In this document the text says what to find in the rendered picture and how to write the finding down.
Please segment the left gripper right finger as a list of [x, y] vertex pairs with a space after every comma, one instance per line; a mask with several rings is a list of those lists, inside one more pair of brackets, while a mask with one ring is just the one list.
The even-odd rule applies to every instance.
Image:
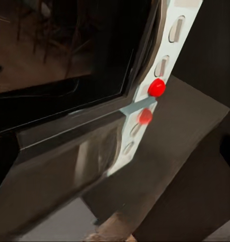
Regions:
[[230, 135], [229, 134], [224, 134], [221, 140], [219, 151], [223, 156], [223, 158], [228, 163], [228, 165], [230, 166]]

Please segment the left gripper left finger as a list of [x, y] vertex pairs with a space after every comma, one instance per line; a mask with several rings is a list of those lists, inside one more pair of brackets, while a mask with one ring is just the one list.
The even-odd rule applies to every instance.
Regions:
[[16, 134], [0, 138], [0, 185], [20, 154]]

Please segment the microwave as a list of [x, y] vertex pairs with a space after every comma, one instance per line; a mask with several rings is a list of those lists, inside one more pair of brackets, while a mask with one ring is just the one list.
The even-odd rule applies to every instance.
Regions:
[[203, 0], [0, 0], [0, 138], [20, 149], [161, 96]]

